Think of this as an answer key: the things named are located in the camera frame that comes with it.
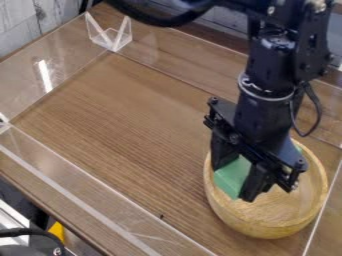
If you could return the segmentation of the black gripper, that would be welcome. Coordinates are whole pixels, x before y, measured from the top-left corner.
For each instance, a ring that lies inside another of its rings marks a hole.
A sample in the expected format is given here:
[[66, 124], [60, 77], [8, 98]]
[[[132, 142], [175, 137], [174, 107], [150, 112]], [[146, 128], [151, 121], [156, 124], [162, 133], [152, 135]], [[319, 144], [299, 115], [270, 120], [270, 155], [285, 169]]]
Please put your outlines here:
[[[239, 158], [239, 145], [247, 144], [277, 153], [294, 143], [290, 139], [291, 110], [286, 101], [254, 100], [241, 95], [234, 105], [222, 97], [207, 101], [203, 124], [211, 130], [211, 166], [218, 170]], [[253, 202], [274, 185], [290, 193], [295, 189], [299, 171], [282, 165], [258, 162], [250, 167], [239, 198]]]

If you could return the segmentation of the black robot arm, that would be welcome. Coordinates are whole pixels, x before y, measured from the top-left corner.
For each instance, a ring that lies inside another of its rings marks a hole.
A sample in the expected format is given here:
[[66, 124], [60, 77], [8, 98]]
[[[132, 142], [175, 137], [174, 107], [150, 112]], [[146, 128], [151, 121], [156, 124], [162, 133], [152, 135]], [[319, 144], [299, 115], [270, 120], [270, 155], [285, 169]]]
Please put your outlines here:
[[219, 6], [247, 16], [250, 53], [237, 79], [238, 103], [213, 97], [203, 123], [211, 130], [213, 173], [249, 163], [234, 198], [253, 202], [273, 186], [293, 191], [309, 169], [290, 133], [302, 130], [297, 116], [305, 99], [318, 115], [321, 100], [311, 81], [327, 73], [333, 54], [327, 30], [334, 0], [175, 0], [184, 12], [174, 16], [152, 14], [130, 0], [102, 0], [146, 25], [175, 28], [187, 25]]

